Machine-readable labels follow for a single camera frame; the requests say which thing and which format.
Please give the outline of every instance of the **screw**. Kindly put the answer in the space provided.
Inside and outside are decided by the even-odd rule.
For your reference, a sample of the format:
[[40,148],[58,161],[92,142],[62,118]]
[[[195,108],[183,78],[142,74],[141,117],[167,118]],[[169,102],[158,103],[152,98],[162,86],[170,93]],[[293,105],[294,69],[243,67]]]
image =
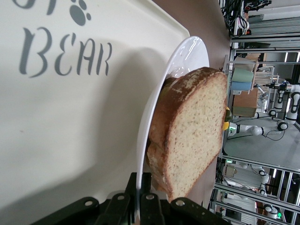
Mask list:
[[124,198],[125,198],[125,197],[124,197],[123,195],[119,195],[117,199],[118,199],[118,200],[123,200]]
[[182,200],[177,200],[177,201],[176,201],[176,205],[178,205],[178,206],[184,206],[185,203],[184,203],[184,201],[182,201]]
[[84,203],[85,206],[90,206],[90,205],[92,205],[92,204],[93,204],[92,201],[87,201],[87,202]]
[[146,199],[148,199],[148,200],[152,200],[154,198],[154,195],[147,195],[146,196]]

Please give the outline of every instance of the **metal rack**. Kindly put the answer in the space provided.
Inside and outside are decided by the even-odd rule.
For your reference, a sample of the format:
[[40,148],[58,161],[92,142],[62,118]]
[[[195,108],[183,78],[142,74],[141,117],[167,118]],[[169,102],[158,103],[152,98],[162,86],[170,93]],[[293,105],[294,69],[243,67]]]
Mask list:
[[[277,220],[277,219],[273,219],[273,218],[264,216],[264,215],[259,214],[257,212],[252,212],[252,211],[249,211],[249,210],[241,209],[239,207],[235,207],[234,205],[229,205],[229,204],[226,204],[224,202],[218,201],[216,196],[213,197],[214,202],[212,202],[212,204],[211,204],[211,209],[212,210],[215,210],[216,207],[219,206],[219,207],[230,209],[230,210],[233,210],[233,211],[236,211],[236,212],[245,213],[249,216],[253,216],[255,218],[259,218],[259,219],[268,221],[272,224],[278,224],[278,225],[286,225],[286,224],[292,224],[293,225],[293,224],[295,224],[297,214],[300,214],[300,206],[299,206],[299,203],[300,203],[300,189],[298,189],[297,198],[295,200],[295,203],[287,202],[287,198],[288,198],[288,193],[289,193],[288,190],[290,189],[293,174],[294,173],[300,174],[300,169],[294,169],[294,168],[289,168],[289,167],[280,166],[280,165],[273,165],[273,164],[269,164],[269,163],[261,163],[261,162],[256,162],[256,161],[253,161],[253,160],[247,160],[247,159],[242,159],[242,158],[232,157],[232,156],[222,156],[221,158],[225,159],[225,160],[238,161],[238,162],[247,163],[247,164],[251,164],[251,165],[261,165],[263,167],[268,167],[268,168],[272,168],[272,169],[281,170],[282,173],[281,173],[280,184],[279,184],[279,187],[278,187],[278,192],[277,192],[276,198],[271,197],[271,196],[265,197],[261,194],[256,194],[256,193],[250,193],[250,192],[244,191],[240,188],[230,187],[230,186],[223,185],[223,184],[220,184],[220,183],[217,183],[217,182],[215,183],[214,189],[216,191],[223,191],[223,192],[227,192],[227,193],[232,193],[232,194],[247,197],[247,198],[252,199],[254,201],[274,205],[275,207],[278,207],[282,210],[283,217],[282,217],[282,221],[280,221],[280,220]],[[286,192],[284,194],[284,199],[283,199],[283,201],[281,201],[279,198],[280,198],[281,190],[282,190],[283,185],[284,185],[284,177],[285,177],[286,173],[289,174],[287,185],[286,185],[287,187],[286,187]],[[285,210],[288,210],[288,211],[292,212],[291,223],[287,223],[286,220],[285,220],[285,217],[284,217],[284,211]]]
[[[231,58],[237,53],[298,53],[299,47],[276,47],[276,48],[239,48],[236,43],[249,42],[283,42],[283,41],[300,41],[300,32],[281,33],[281,34],[264,34],[259,35],[241,35],[240,37],[232,37]],[[284,62],[284,61],[262,61],[262,64],[300,64],[300,62]]]

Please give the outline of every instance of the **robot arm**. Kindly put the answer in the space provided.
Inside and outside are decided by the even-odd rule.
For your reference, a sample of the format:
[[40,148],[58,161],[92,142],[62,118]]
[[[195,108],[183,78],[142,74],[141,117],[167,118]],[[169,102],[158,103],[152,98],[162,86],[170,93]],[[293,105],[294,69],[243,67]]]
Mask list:
[[[260,165],[250,165],[247,163],[242,163],[242,162],[235,162],[234,164],[236,167],[241,167],[243,169],[247,169],[248,166],[251,167],[251,169],[253,170],[253,172],[255,172],[257,175],[261,176],[261,184],[259,187],[259,192],[260,194],[267,196],[267,192],[266,192],[266,183],[268,183],[269,181],[269,174],[266,173],[266,171],[264,170],[264,168]],[[245,196],[240,195],[241,199],[247,199]],[[264,209],[268,212],[267,216],[270,218],[274,218],[276,219],[278,217],[278,210],[267,203],[263,203],[263,207]]]
[[229,136],[233,136],[238,133],[250,133],[254,136],[267,135],[267,134],[277,135],[280,134],[281,131],[284,131],[286,129],[288,129],[288,124],[284,120],[279,120],[277,122],[277,126],[275,127],[258,127],[252,125],[230,123]]
[[278,112],[280,112],[282,110],[282,105],[283,105],[283,94],[285,93],[284,90],[278,90],[277,91],[279,96],[277,101],[274,104],[274,109]]
[[255,87],[257,87],[258,90],[261,92],[261,95],[259,97],[261,100],[268,98],[268,93],[266,93],[259,84],[255,83]]
[[292,85],[289,97],[291,98],[291,104],[286,114],[286,120],[289,124],[295,124],[300,105],[300,85]]

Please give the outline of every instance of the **cardboard box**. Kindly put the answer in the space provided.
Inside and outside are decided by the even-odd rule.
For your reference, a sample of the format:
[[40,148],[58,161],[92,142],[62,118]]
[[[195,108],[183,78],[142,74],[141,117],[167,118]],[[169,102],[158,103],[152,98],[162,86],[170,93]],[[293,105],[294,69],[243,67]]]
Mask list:
[[254,117],[257,108],[257,88],[242,91],[240,95],[235,95],[232,105],[232,114],[235,116]]

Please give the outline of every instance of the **white plate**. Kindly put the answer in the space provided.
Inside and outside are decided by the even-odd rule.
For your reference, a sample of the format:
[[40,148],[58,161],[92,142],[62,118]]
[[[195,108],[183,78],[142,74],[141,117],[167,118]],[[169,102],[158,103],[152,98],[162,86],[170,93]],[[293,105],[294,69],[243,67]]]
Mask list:
[[136,189],[140,190],[142,186],[143,163],[145,158],[145,149],[148,139],[149,128],[158,100],[161,87],[168,77],[181,77],[188,72],[201,68],[209,67],[209,59],[204,42],[196,36],[188,37],[181,42],[170,57],[165,73],[160,82],[151,93],[145,106],[137,137],[137,177]]

